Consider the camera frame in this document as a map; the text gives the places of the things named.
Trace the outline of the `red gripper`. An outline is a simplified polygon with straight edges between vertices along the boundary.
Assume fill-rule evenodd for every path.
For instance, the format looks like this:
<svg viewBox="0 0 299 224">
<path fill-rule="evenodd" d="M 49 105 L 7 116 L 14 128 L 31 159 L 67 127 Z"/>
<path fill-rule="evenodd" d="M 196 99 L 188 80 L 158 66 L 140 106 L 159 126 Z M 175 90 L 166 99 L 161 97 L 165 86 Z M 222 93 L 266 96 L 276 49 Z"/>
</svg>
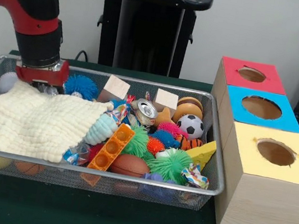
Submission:
<svg viewBox="0 0 299 224">
<path fill-rule="evenodd" d="M 58 94 L 64 94 L 64 83 L 69 78 L 70 66 L 68 61 L 60 60 L 54 66 L 44 68 L 34 68 L 23 65 L 21 59 L 16 60 L 17 77 L 30 83 L 32 87 L 39 91 L 40 83 L 56 87 Z"/>
</svg>

